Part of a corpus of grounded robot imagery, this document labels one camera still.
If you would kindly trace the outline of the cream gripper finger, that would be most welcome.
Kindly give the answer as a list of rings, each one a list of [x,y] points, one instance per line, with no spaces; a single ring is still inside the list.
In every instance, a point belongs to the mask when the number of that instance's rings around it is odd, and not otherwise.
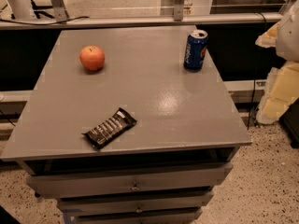
[[[278,33],[278,23],[275,23],[271,26],[266,32],[262,35],[259,35],[255,41],[255,44],[262,48],[274,48],[276,46]]]
[[[257,121],[261,124],[278,121],[298,98],[299,63],[287,61],[280,69],[273,67],[258,105]]]

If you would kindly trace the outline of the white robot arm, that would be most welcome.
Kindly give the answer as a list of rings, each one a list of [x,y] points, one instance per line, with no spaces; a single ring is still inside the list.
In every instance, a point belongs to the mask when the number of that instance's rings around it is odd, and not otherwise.
[[[276,55],[285,60],[281,68],[270,70],[258,105],[257,121],[272,124],[299,98],[299,0],[255,44],[275,48]]]

